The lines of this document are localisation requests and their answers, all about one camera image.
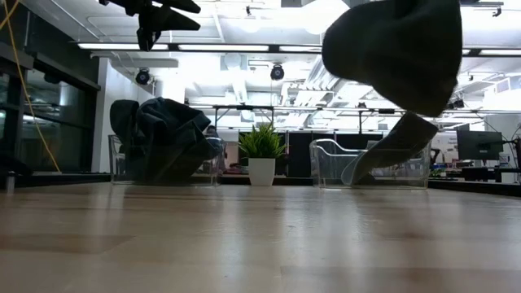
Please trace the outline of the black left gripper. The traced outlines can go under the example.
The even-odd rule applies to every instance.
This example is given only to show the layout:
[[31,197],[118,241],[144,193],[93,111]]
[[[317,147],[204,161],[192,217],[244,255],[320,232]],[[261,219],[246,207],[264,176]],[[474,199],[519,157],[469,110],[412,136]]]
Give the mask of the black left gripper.
[[155,31],[197,31],[200,24],[168,7],[190,13],[200,13],[201,8],[193,0],[162,0],[164,5],[154,6],[152,0],[125,0],[125,12],[138,14],[139,27]]

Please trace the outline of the navy blue cap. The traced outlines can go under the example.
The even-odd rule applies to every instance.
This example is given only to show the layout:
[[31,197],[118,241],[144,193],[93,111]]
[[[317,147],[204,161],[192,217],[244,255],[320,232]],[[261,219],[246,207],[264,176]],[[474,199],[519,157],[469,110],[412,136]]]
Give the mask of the navy blue cap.
[[137,124],[137,110],[142,104],[132,100],[117,100],[110,108],[110,123],[113,134],[123,143],[146,146],[146,139]]

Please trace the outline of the dark grey cap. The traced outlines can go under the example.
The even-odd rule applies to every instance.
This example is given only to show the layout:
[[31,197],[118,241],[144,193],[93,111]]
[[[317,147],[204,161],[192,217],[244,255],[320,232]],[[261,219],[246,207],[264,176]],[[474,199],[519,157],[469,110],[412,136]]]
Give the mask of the dark grey cap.
[[438,132],[462,62],[459,0],[380,0],[345,11],[327,30],[322,62],[332,75],[371,86],[404,110],[387,136],[342,173],[355,186],[376,168],[404,163]]

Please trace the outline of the clear plastic bin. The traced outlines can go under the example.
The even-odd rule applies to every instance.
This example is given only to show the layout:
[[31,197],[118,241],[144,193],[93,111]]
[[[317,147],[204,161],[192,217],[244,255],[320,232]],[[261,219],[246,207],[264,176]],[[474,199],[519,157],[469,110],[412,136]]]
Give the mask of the clear plastic bin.
[[311,177],[322,189],[425,189],[430,174],[427,144],[407,160],[406,150],[346,149],[331,139],[310,143]]
[[182,151],[169,146],[132,146],[116,135],[109,137],[113,184],[217,186],[224,158],[225,143],[220,138],[203,138]]

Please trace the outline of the green plant in white pot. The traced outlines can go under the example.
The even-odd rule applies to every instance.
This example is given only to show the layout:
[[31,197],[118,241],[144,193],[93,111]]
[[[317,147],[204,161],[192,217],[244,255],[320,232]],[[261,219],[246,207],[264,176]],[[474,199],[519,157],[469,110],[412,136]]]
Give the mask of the green plant in white pot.
[[250,133],[239,138],[239,149],[248,160],[248,177],[252,186],[272,186],[275,177],[276,159],[281,157],[286,146],[273,124],[252,127]]

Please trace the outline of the black computer monitor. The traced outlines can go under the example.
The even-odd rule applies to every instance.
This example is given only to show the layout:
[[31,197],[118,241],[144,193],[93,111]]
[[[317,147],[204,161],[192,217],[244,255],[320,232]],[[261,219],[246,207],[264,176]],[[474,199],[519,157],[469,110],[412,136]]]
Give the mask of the black computer monitor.
[[503,152],[503,137],[499,132],[458,130],[460,160],[499,160]]

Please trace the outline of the black background desk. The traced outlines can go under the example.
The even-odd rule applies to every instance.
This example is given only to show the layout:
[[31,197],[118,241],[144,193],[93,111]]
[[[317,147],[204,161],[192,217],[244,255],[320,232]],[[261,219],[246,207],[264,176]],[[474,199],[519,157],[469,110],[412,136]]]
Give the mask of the black background desk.
[[521,168],[465,167],[461,169],[461,175],[466,181],[494,180],[496,183],[502,183],[503,173],[521,174]]

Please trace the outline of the black aluminium table frame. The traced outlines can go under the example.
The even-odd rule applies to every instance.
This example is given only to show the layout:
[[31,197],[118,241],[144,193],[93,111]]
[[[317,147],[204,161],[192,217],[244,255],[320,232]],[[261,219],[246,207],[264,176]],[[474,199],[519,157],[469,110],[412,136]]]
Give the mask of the black aluminium table frame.
[[[108,174],[43,174],[31,177],[16,177],[14,187],[61,186],[86,183],[109,182]],[[311,186],[311,178],[275,178],[275,186]],[[521,199],[521,185],[477,181],[430,180],[430,189],[453,190],[478,194],[504,195]]]

